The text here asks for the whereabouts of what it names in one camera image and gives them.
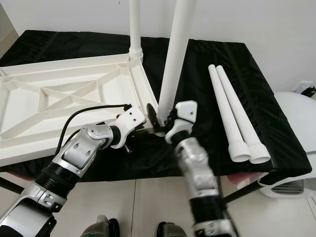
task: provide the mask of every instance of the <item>white tube end cap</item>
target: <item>white tube end cap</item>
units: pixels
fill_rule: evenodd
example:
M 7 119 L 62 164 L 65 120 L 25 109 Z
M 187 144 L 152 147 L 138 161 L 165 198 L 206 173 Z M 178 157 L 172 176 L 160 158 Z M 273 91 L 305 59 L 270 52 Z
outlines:
M 252 164 L 261 164 L 271 159 L 271 156 L 265 145 L 257 143 L 249 146 L 250 162 Z
M 245 142 L 230 144 L 228 152 L 233 162 L 244 162 L 250 159 L 250 151 Z

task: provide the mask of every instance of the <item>black rubber joint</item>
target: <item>black rubber joint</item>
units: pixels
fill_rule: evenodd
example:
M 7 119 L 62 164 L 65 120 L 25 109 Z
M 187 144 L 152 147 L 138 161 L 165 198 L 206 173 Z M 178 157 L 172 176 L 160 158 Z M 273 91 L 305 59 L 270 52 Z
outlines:
M 66 198 L 68 193 L 75 187 L 79 177 L 58 164 L 51 163 L 35 180 L 43 188 Z
M 195 223 L 224 219 L 226 206 L 220 196 L 197 197 L 190 200 Z
M 183 140 L 189 138 L 190 135 L 188 133 L 188 131 L 181 131 L 181 132 L 177 132 L 175 133 L 171 138 L 171 142 L 172 142 L 172 145 L 174 147 L 176 147 L 180 142 L 182 142 Z
M 110 128 L 112 129 L 112 133 L 113 133 L 113 141 L 112 141 L 111 145 L 116 145 L 120 141 L 119 128 L 116 126 L 110 126 Z

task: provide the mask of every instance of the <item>white appliance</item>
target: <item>white appliance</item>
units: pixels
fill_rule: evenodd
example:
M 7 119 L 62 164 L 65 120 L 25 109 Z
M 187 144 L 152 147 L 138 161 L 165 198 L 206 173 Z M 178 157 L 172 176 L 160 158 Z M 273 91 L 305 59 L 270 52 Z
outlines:
M 316 101 L 292 92 L 276 92 L 275 98 L 304 148 L 313 170 L 265 186 L 260 191 L 270 198 L 316 197 Z

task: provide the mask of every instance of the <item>black cable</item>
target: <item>black cable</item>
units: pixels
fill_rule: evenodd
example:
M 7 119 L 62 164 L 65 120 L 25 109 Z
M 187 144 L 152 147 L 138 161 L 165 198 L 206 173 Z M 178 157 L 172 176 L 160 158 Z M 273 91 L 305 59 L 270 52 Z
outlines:
M 79 131 L 80 131 L 80 129 L 74 131 L 74 132 L 69 136 L 69 138 L 65 141 L 64 146 L 65 146 L 77 133 L 79 133 Z
M 71 122 L 71 120 L 78 114 L 80 113 L 83 113 L 83 112 L 86 112 L 86 111 L 90 111 L 90 110 L 97 110 L 97 109 L 105 109 L 105 108 L 119 108 L 119 107 L 124 107 L 124 108 L 128 108 L 130 105 L 128 104 L 123 104 L 123 105 L 100 105 L 100 106 L 95 106 L 95 107 L 90 107 L 90 108 L 86 108 L 86 109 L 82 109 L 82 110 L 78 110 L 77 112 L 74 112 L 66 121 L 64 127 L 63 127 L 63 130 L 61 131 L 61 134 L 60 134 L 60 137 L 59 137 L 59 141 L 58 141 L 58 146 L 57 146 L 57 149 L 56 149 L 56 152 L 55 152 L 55 155 L 56 156 L 59 152 L 60 152 L 60 149 L 61 149 L 61 146 L 63 144 L 63 139 L 64 139 L 64 136 L 65 136 L 65 133 L 66 133 L 66 129 L 69 125 L 69 123 Z

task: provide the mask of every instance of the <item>tiled floor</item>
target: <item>tiled floor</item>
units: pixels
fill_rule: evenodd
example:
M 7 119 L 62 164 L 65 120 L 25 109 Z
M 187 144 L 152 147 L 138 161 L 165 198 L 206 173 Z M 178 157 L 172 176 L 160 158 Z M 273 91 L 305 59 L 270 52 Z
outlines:
M 0 176 L 27 185 L 11 175 Z M 225 178 L 222 186 L 224 195 L 235 190 Z M 16 197 L 0 188 L 0 213 Z M 229 212 L 241 237 L 314 237 L 316 233 L 316 203 L 312 198 L 280 200 L 254 192 L 229 203 Z M 98 214 L 117 218 L 122 237 L 153 237 L 160 221 L 179 224 L 193 236 L 181 177 L 77 184 L 62 211 L 55 215 L 57 226 L 51 236 L 79 237 Z

